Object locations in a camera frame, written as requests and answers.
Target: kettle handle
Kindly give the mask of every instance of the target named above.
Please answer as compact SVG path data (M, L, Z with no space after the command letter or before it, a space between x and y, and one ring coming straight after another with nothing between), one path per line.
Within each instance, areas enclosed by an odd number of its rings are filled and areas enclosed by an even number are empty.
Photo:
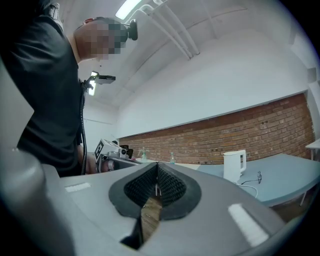
M240 156L242 155L242 168L240 173L242 173L247 168L247 155L245 150L240 150Z

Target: white wall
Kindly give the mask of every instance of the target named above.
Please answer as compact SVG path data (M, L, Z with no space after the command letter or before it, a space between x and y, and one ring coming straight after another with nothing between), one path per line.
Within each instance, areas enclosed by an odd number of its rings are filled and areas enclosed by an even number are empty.
M199 48L200 55L177 59L120 107L117 138L224 115L308 89L304 65L253 29L223 35Z
M16 87L0 56L0 149L16 148L33 108Z
M94 152L100 141L116 140L115 131L118 110L98 102L88 102L83 109L84 131L88 152Z
M309 106L315 139L320 138L320 85L319 82L309 84L306 93L306 100Z

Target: black mesh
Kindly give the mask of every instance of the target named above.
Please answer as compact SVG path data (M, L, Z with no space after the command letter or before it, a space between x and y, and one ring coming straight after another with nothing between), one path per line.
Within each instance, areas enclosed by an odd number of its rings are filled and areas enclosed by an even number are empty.
M146 171L124 186L124 193L138 206L143 207L157 183L157 166Z
M173 173L158 166L158 184L161 190L162 206L179 200L186 193L186 184Z

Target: white sticker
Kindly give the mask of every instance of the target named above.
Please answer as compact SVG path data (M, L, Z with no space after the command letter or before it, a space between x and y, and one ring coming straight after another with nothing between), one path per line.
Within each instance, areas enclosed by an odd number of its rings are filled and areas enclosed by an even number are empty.
M91 187L90 183L85 182L85 183L80 183L77 185L66 186L65 190L70 193L70 192L76 192L79 190L84 190L84 189L87 189L90 187Z

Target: white ceiling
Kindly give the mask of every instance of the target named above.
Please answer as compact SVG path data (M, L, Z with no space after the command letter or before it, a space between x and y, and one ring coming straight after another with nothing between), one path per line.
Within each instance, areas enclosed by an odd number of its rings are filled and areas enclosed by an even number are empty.
M60 19L66 34L72 33L82 21L98 16L115 18L115 14L125 0L58 0ZM258 15L253 15L254 7L250 0L204 0L213 17L214 33L217 38L243 29L254 29ZM152 0L144 0L153 7ZM168 6L187 28L201 52L201 45L214 38L212 26L200 0L169 0ZM163 16L173 25L172 20ZM87 79L92 70L102 75L116 76L112 84L97 85L95 101L118 107L134 94L147 80L177 58L184 57L173 42L148 18L137 13L133 16L138 22L138 40L128 39L121 54L110 55L108 60L88 60L79 65L79 77Z

